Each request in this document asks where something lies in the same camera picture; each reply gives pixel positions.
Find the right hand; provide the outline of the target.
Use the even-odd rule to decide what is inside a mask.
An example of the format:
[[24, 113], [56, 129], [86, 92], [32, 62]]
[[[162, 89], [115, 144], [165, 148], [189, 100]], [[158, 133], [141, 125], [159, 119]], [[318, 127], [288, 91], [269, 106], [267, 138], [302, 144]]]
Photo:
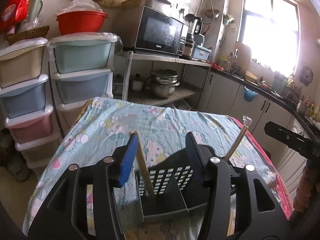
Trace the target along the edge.
[[296, 196], [293, 201], [293, 208], [295, 211], [303, 213], [309, 207], [309, 199], [313, 188], [313, 183], [310, 179], [314, 172], [315, 170], [308, 166], [305, 166], [303, 169], [303, 173], [297, 187]]

